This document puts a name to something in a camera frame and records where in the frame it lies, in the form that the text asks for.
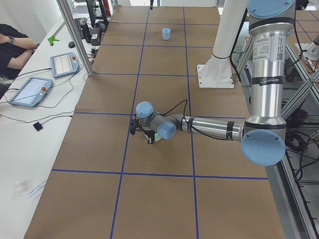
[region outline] blue plastic cup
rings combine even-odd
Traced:
[[[162,29],[162,33],[163,33],[163,39],[164,39],[164,40],[169,40],[169,37],[170,37],[170,29],[169,29],[169,28],[163,28],[163,29]]]

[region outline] small black box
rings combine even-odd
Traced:
[[[101,42],[101,28],[100,27],[94,27],[92,29],[92,37],[91,37],[91,45],[92,46],[99,46]]]

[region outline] tablet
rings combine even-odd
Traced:
[[[54,78],[74,74],[79,69],[79,62],[73,52],[51,56],[51,68]]]
[[[47,94],[52,84],[51,79],[30,77],[8,103],[15,106],[35,107]]]

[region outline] bottle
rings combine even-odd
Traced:
[[[88,25],[85,23],[85,19],[80,19],[80,25],[83,31],[84,39],[87,43],[91,43],[91,33]]]

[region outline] mouse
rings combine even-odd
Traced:
[[[70,47],[70,48],[74,48],[74,47],[75,47],[75,44],[74,44],[73,41],[70,41],[70,42],[69,42],[69,47]]]

